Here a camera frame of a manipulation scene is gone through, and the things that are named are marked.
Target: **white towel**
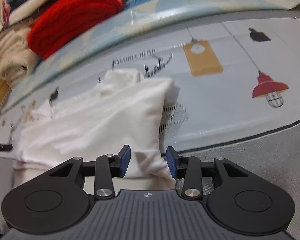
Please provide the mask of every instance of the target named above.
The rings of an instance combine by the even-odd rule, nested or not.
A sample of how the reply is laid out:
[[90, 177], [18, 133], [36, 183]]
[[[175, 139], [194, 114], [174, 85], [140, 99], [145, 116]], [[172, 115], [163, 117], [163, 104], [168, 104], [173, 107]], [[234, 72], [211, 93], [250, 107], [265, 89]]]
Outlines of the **white towel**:
[[40, 57], [27, 44], [30, 28], [12, 30], [0, 41], [0, 78], [9, 86], [32, 73]]
[[[131, 161], [125, 177], [153, 174], [164, 178], [163, 188], [174, 188], [158, 139], [165, 94], [173, 83], [119, 69], [107, 72], [101, 84], [84, 94], [53, 107], [47, 101], [31, 112], [32, 122], [21, 132], [15, 168], [54, 167], [74, 156], [94, 161], [104, 154], [117, 154], [128, 144]], [[162, 189], [162, 184], [151, 189]]]

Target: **red folded blanket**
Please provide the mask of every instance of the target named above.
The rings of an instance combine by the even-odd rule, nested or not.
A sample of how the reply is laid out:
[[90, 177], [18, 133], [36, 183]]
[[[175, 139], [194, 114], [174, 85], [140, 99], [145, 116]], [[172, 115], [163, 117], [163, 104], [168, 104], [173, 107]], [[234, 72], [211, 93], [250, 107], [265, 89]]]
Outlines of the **red folded blanket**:
[[122, 0], [59, 0], [34, 24], [28, 35], [28, 46], [46, 59], [73, 38], [122, 9]]

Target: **gray ribbed plate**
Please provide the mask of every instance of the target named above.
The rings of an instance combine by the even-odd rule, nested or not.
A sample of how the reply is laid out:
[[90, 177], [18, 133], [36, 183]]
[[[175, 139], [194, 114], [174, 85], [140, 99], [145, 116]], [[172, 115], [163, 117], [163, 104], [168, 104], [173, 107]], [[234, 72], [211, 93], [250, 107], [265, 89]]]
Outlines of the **gray ribbed plate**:
[[241, 236], [216, 224], [198, 201], [181, 199], [175, 190], [122, 190], [112, 199], [96, 202], [90, 214], [63, 232], [32, 236], [15, 229], [2, 240], [291, 240], [285, 232]]

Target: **silver rivet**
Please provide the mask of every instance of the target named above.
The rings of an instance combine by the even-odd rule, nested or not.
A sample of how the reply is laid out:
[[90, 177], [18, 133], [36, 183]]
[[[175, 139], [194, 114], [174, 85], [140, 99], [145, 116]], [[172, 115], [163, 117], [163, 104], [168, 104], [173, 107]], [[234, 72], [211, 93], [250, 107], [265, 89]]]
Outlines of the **silver rivet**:
[[97, 190], [97, 195], [99, 197], [109, 197], [112, 194], [112, 191], [108, 188], [101, 188]]
[[197, 197], [200, 195], [200, 191], [195, 188], [190, 188], [185, 191], [185, 195], [188, 197]]

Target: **bed sheet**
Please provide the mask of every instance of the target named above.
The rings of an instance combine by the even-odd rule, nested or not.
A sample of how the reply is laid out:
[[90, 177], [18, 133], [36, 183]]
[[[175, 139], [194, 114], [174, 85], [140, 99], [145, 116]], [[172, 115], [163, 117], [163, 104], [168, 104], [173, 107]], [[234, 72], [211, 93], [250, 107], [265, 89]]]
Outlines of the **bed sheet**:
[[[136, 68], [149, 78], [175, 80], [174, 90], [166, 97], [159, 131], [162, 152], [167, 146], [180, 152], [219, 146], [299, 122], [300, 19], [219, 19], [162, 29], [90, 59], [2, 114], [0, 142], [17, 143], [15, 131], [30, 121], [29, 111], [56, 90], [58, 100], [72, 97], [101, 82], [106, 71], [114, 68]], [[253, 40], [251, 30], [269, 41]], [[215, 66], [203, 70], [196, 66], [198, 60], [191, 59], [188, 50], [192, 39], [206, 44], [212, 56], [208, 60]], [[253, 97], [260, 73], [287, 86], [280, 94], [281, 106], [271, 106], [266, 96]], [[0, 156], [13, 158], [11, 153]]]
[[152, 0], [91, 28], [43, 61], [31, 76], [14, 87], [4, 109], [11, 109], [29, 94], [84, 60], [150, 30], [226, 12], [287, 10], [298, 4], [300, 0]]

